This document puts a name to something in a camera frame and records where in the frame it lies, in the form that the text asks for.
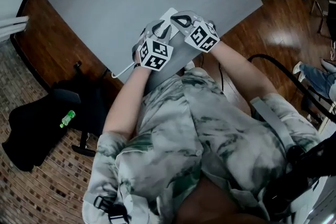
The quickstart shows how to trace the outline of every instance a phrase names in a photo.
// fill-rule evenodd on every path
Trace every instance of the white cable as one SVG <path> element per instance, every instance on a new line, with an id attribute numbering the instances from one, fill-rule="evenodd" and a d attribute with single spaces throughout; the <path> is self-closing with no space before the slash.
<path id="1" fill-rule="evenodd" d="M 335 41 L 331 41 L 331 51 L 330 51 L 330 60 L 334 60 L 335 59 Z"/>
<path id="2" fill-rule="evenodd" d="M 129 66 L 127 66 L 124 70 L 122 70 L 118 75 L 114 76 L 113 73 L 111 74 L 112 75 L 112 78 L 116 79 L 118 76 L 124 74 L 128 69 L 130 69 L 132 66 L 134 65 L 134 62 L 132 62 Z"/>

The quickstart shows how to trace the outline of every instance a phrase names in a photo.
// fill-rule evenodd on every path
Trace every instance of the green bottle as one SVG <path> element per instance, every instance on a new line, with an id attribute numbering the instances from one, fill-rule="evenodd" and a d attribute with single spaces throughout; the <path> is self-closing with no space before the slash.
<path id="1" fill-rule="evenodd" d="M 69 122 L 76 116 L 73 110 L 70 110 L 68 114 L 62 119 L 62 123 L 59 125 L 61 128 L 68 126 Z"/>

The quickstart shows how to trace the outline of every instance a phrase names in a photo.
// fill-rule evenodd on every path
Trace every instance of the hardwood floor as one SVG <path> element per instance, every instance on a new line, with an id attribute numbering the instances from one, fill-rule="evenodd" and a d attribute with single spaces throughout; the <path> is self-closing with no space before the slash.
<path id="1" fill-rule="evenodd" d="M 320 18 L 310 16 L 313 0 L 263 0 L 263 6 L 226 33 L 222 40 L 245 57 L 268 54 L 291 70 L 299 61 L 319 66 L 319 57 L 330 58 L 330 39 L 317 34 Z M 80 60 L 82 70 L 98 78 L 105 66 L 81 42 L 47 0 L 28 0 L 23 15 L 30 20 L 25 32 L 15 36 L 29 62 L 50 86 L 74 75 L 73 65 Z M 273 64 L 254 60 L 274 83 L 280 94 L 299 110 L 301 94 Z M 218 62 L 204 55 L 204 68 L 221 84 Z M 108 74 L 104 85 L 112 102 L 122 83 Z M 230 79 L 224 75 L 224 93 L 229 101 L 248 113 Z"/>

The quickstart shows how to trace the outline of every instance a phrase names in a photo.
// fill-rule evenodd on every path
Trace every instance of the jeans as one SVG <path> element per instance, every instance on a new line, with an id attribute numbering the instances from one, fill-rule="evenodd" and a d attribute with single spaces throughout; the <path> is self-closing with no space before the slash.
<path id="1" fill-rule="evenodd" d="M 316 67 L 312 67 L 304 63 L 300 65 L 300 71 L 303 72 L 303 74 L 306 76 L 306 79 L 317 93 L 325 98 L 330 99 L 329 91 L 330 87 L 335 83 L 335 73 L 326 73 L 317 69 Z"/>

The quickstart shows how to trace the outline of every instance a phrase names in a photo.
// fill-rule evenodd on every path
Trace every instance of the sleeve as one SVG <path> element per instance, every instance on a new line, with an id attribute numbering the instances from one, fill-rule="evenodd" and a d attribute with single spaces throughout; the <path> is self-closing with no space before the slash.
<path id="1" fill-rule="evenodd" d="M 317 130 L 299 112 L 277 93 L 270 93 L 261 98 L 287 127 L 293 141 L 310 150 L 320 143 Z"/>
<path id="2" fill-rule="evenodd" d="M 106 132 L 99 137 L 86 193 L 116 198 L 119 184 L 115 158 L 126 143 L 127 140 L 122 135 L 113 132 Z M 91 203 L 83 201 L 82 215 L 85 223 L 92 223 L 101 214 L 99 211 Z"/>

